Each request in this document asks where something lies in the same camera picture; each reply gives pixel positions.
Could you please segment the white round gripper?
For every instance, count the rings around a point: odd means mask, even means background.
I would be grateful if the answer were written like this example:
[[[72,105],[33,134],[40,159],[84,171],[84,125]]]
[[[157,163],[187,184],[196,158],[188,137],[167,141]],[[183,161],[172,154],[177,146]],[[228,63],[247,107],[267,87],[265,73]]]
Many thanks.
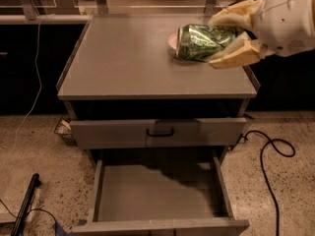
[[[208,64],[230,69],[258,63],[267,56],[282,57],[315,48],[314,0],[245,0],[227,6],[208,21],[209,26],[240,27],[245,31]]]

